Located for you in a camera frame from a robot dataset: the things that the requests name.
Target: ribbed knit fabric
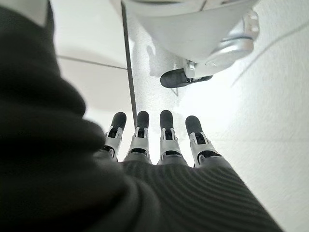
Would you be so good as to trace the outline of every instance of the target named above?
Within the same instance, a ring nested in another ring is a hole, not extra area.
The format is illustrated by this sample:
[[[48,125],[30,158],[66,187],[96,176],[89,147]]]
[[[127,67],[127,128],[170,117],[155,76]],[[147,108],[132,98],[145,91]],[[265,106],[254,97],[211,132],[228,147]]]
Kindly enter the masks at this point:
[[[233,169],[139,161],[123,167],[157,194],[169,231],[281,231]]]

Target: robotic hand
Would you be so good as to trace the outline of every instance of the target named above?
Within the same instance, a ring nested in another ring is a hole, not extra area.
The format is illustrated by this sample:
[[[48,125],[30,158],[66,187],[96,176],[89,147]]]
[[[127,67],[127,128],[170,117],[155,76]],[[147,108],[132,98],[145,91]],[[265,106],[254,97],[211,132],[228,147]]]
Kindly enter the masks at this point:
[[[230,167],[230,164],[214,149],[211,142],[206,138],[197,117],[189,116],[185,123],[196,168],[213,165]],[[126,115],[122,112],[115,114],[112,125],[106,134],[103,150],[107,151],[110,158],[115,161],[117,160],[117,151],[119,150],[125,124]],[[139,112],[136,125],[131,146],[124,162],[135,160],[151,164],[148,135],[149,115],[146,111]],[[173,115],[170,111],[164,110],[161,112],[160,125],[160,160],[158,165],[188,165],[179,148],[173,126]]]
[[[123,0],[149,34],[183,58],[161,84],[183,87],[207,81],[253,51],[259,34],[257,0]]]

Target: white tile floor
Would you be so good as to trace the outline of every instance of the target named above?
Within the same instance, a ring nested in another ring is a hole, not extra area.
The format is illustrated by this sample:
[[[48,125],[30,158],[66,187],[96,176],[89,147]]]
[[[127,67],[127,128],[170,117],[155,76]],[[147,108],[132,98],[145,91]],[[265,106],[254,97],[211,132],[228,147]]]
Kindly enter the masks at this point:
[[[137,110],[150,115],[150,152],[159,159],[159,115],[169,109],[190,165],[184,121],[199,117],[216,149],[288,232],[309,227],[309,1],[262,0],[255,50],[210,81],[166,89],[159,77],[180,60],[128,14]]]

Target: robotic finger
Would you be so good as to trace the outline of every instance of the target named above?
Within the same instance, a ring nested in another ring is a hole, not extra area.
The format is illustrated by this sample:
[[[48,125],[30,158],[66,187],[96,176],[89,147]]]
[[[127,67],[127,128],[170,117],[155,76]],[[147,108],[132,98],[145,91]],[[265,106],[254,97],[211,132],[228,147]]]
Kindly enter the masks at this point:
[[[114,115],[111,127],[106,133],[106,141],[102,150],[107,151],[114,161],[117,161],[117,155],[125,125],[126,114],[123,112],[118,112]]]
[[[160,138],[160,160],[158,165],[183,164],[188,165],[184,160],[178,139],[173,125],[173,115],[170,111],[164,110],[160,114],[161,138]]]
[[[230,164],[214,149],[210,140],[206,138],[199,119],[189,116],[186,128],[190,139],[190,147],[194,159],[194,166],[199,167],[230,167]]]
[[[151,163],[149,156],[149,115],[146,111],[141,111],[137,115],[136,128],[132,136],[130,149],[124,161],[138,160]]]

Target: sleeve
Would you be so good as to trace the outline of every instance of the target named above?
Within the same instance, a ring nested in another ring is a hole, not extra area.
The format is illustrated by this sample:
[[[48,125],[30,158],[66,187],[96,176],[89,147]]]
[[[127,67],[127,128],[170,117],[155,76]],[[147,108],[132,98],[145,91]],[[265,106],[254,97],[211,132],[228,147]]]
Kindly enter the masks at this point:
[[[119,164],[94,160],[104,135],[61,78],[53,33],[50,5],[45,27],[0,7],[0,230],[116,232],[155,223],[154,193]]]

